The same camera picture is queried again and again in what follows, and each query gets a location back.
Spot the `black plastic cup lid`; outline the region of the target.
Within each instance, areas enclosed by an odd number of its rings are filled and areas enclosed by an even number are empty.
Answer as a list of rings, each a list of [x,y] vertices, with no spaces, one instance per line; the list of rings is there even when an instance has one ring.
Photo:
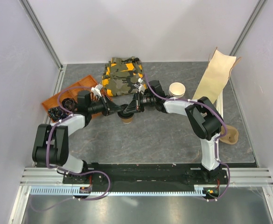
[[[121,119],[130,119],[133,117],[133,113],[123,113],[123,111],[118,112],[118,116]]]

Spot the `single brown paper cup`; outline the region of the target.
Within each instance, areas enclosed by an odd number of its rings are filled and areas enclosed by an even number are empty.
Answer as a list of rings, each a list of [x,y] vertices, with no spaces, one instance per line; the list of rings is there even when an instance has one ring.
[[[129,124],[132,122],[133,120],[133,116],[129,116],[129,117],[121,117],[121,120],[124,124]]]

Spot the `cardboard cup carrier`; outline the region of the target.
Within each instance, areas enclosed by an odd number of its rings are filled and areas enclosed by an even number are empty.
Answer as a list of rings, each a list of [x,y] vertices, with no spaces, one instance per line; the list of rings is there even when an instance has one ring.
[[[237,128],[233,126],[226,125],[226,127],[227,127],[227,134],[221,137],[219,140],[229,145],[235,145],[238,141],[239,132]]]

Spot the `stack of paper cups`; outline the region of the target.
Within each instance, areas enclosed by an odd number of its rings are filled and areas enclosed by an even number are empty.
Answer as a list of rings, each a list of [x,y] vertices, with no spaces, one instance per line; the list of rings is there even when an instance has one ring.
[[[169,86],[169,94],[170,96],[181,98],[184,96],[186,91],[185,86],[182,83],[174,82]]]

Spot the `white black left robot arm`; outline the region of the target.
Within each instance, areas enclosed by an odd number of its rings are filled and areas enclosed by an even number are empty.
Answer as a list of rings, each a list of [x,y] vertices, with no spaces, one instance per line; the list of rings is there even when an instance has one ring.
[[[93,114],[108,116],[123,111],[121,106],[105,95],[96,93],[96,101],[92,100],[92,95],[90,91],[80,91],[73,113],[56,123],[40,124],[32,151],[32,160],[35,163],[69,172],[78,183],[89,180],[89,171],[84,160],[70,154],[69,136],[86,127]]]

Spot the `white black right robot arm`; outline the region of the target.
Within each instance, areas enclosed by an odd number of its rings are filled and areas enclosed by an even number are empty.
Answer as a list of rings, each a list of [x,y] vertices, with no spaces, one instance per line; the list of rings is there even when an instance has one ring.
[[[156,110],[186,116],[202,147],[201,179],[210,184],[217,179],[217,168],[220,166],[216,138],[220,134],[222,117],[207,97],[198,100],[182,100],[165,95],[158,80],[149,82],[145,91],[134,93],[130,104],[124,106],[123,115],[143,112],[146,106],[153,106]]]

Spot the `brown paper bag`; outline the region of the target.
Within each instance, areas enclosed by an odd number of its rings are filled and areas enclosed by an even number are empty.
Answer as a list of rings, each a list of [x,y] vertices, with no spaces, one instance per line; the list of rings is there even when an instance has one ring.
[[[225,55],[218,49],[214,50],[207,68],[195,91],[193,99],[207,97],[211,103],[215,103],[230,79],[231,71],[242,58]]]

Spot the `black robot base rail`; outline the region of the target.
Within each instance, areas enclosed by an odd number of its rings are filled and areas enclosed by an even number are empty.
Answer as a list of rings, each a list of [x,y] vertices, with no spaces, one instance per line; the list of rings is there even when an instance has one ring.
[[[200,163],[88,165],[96,174],[65,175],[64,184],[91,184],[97,190],[191,190],[195,185],[224,185],[228,174],[222,166],[205,170]]]

